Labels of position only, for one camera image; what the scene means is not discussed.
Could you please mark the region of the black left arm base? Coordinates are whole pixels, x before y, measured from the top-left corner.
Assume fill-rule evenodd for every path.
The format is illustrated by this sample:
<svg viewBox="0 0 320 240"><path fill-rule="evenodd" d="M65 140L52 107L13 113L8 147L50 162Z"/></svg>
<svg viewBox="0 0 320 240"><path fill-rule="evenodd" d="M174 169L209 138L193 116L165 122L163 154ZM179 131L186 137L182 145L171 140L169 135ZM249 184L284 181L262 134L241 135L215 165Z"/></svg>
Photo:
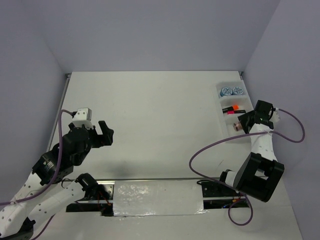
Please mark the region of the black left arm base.
<svg viewBox="0 0 320 240"><path fill-rule="evenodd" d="M104 191L99 191L95 196L82 198L66 207L67 213L95 213L104 217L113 217L113 202L115 192L114 181L98 181Z"/></svg>

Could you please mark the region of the orange black highlighter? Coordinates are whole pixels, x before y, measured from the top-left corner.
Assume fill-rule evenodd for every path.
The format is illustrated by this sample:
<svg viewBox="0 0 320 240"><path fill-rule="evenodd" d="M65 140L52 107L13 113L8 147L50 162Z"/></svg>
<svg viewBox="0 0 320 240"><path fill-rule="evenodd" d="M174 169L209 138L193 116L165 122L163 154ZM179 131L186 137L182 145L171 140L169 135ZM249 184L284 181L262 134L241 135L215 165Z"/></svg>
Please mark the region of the orange black highlighter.
<svg viewBox="0 0 320 240"><path fill-rule="evenodd" d="M239 106L238 106L238 105L232 105L232 106L223 108L223 109L222 109L222 112L223 112L223 113L227 113L228 111L235 111L235 110L238 110L238 109L239 109Z"/></svg>

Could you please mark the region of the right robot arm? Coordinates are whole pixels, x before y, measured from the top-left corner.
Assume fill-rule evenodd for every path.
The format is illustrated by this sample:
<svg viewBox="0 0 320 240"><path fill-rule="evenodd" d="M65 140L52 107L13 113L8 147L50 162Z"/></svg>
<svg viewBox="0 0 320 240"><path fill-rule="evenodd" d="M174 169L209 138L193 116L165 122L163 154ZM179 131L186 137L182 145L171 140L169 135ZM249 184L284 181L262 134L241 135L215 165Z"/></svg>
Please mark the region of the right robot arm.
<svg viewBox="0 0 320 240"><path fill-rule="evenodd" d="M271 103L258 100L252 111L233 124L236 131L250 136L251 152L237 172L227 169L221 173L217 184L221 195L236 190L265 203L270 200L285 170L273 149L274 111Z"/></svg>

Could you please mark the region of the pink capped marker tube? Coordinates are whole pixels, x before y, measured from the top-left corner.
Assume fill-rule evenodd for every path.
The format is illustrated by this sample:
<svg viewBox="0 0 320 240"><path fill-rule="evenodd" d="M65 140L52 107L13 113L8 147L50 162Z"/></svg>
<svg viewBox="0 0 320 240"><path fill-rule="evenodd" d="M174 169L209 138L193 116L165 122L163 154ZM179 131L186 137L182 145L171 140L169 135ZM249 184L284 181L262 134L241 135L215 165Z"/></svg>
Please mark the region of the pink capped marker tube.
<svg viewBox="0 0 320 240"><path fill-rule="evenodd" d="M243 130L243 126L240 122L236 122L232 126L236 132Z"/></svg>

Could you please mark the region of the blue patterned tape roll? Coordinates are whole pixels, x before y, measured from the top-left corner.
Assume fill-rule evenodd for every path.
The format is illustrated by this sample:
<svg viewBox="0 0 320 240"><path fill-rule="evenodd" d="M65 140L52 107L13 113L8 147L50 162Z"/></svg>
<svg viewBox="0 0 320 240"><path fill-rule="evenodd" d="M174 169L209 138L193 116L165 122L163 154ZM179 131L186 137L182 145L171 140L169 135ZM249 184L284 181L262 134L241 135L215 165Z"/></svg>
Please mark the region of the blue patterned tape roll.
<svg viewBox="0 0 320 240"><path fill-rule="evenodd" d="M240 86L235 86L233 89L232 89L232 94L234 96L241 96L244 94L244 90L242 87Z"/></svg>

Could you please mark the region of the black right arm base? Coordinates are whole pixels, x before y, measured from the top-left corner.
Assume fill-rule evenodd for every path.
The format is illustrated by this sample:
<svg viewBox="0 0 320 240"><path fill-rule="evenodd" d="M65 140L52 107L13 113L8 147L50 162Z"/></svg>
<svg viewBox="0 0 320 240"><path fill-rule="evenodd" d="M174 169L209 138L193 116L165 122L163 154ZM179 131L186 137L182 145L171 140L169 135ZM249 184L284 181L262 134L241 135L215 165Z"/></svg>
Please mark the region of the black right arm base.
<svg viewBox="0 0 320 240"><path fill-rule="evenodd" d="M206 179L196 182L201 186L203 197L203 208L211 209L228 209L232 204L233 208L248 208L245 197L236 191Z"/></svg>

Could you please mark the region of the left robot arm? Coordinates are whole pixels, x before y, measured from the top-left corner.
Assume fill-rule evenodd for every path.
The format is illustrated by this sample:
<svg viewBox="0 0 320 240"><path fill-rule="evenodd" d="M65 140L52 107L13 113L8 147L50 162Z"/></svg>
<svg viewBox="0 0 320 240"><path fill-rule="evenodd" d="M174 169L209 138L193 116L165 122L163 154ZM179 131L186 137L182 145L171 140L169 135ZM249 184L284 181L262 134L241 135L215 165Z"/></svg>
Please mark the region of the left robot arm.
<svg viewBox="0 0 320 240"><path fill-rule="evenodd" d="M30 240L36 228L73 202L110 199L108 190L89 173L80 174L55 193L49 191L81 165L91 149L112 145L114 130L103 120L98 124L101 134L95 127L70 123L68 133L40 157L22 188L0 212L2 240Z"/></svg>

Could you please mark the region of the pink black highlighter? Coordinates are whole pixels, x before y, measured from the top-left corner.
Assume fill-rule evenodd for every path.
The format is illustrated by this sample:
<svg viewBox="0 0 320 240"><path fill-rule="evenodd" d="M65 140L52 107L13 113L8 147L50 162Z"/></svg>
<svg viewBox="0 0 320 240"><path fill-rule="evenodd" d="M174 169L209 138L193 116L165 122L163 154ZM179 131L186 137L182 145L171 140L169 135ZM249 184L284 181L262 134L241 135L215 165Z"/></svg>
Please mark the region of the pink black highlighter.
<svg viewBox="0 0 320 240"><path fill-rule="evenodd" d="M246 110L233 110L233 111L228 111L228 115L233 115L233 114L245 114L247 113Z"/></svg>

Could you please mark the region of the blue tape roll sideways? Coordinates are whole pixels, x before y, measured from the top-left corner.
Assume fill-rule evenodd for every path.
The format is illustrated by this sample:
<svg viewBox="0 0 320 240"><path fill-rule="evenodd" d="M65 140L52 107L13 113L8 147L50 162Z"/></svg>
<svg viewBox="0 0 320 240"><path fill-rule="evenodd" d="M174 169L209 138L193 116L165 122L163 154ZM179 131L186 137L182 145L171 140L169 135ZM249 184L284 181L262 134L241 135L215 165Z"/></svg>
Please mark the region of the blue tape roll sideways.
<svg viewBox="0 0 320 240"><path fill-rule="evenodd" d="M224 86L220 90L220 96L225 97L225 96L232 96L233 95L233 89L228 86Z"/></svg>

